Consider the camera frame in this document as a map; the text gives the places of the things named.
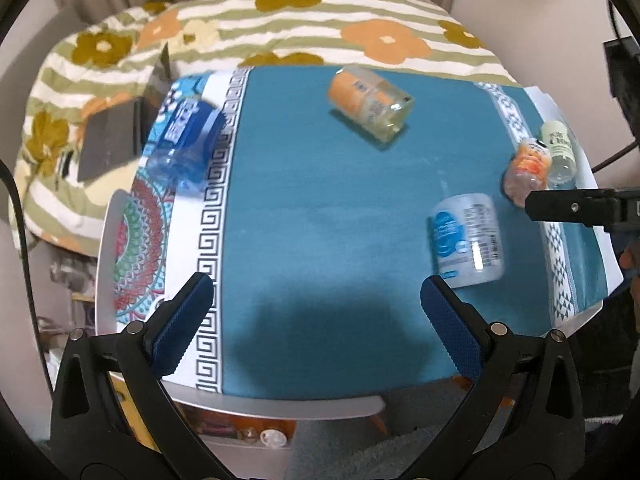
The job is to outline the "orange label glass jar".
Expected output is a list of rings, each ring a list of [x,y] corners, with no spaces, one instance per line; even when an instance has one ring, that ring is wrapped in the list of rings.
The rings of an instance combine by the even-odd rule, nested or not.
[[[335,73],[328,97],[342,115],[384,144],[401,133],[414,107],[414,97],[409,93],[356,65]]]

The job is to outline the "orange fruit label cup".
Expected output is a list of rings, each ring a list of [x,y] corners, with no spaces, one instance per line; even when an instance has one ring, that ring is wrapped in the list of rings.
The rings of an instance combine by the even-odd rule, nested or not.
[[[503,176],[503,193],[515,206],[524,208],[530,192],[547,187],[550,167],[551,155],[544,142],[535,138],[521,140]]]

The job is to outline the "green label clear cup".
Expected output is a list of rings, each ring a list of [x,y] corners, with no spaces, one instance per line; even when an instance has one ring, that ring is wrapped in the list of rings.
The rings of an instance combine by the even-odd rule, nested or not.
[[[553,184],[565,184],[573,180],[576,162],[567,126],[558,120],[548,120],[542,124],[540,136],[551,156],[549,181]]]

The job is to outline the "white blue label plastic cup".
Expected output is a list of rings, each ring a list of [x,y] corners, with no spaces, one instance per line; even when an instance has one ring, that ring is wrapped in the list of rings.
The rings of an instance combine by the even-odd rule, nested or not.
[[[455,195],[430,219],[437,274],[452,289],[500,280],[504,258],[494,201],[486,194]]]

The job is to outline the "blue label plastic bottle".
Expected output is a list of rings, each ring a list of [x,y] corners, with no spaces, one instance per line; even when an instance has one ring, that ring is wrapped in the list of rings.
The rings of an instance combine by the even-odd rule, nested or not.
[[[226,115],[206,101],[189,98],[172,102],[158,119],[162,120],[155,123],[160,136],[152,142],[146,174],[165,190],[198,192],[204,186]]]

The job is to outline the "black laptop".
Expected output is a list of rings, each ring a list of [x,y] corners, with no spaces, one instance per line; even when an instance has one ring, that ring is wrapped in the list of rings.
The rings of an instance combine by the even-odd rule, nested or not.
[[[78,162],[79,182],[102,177],[142,154],[171,83],[168,47],[163,46],[141,96],[89,115]]]

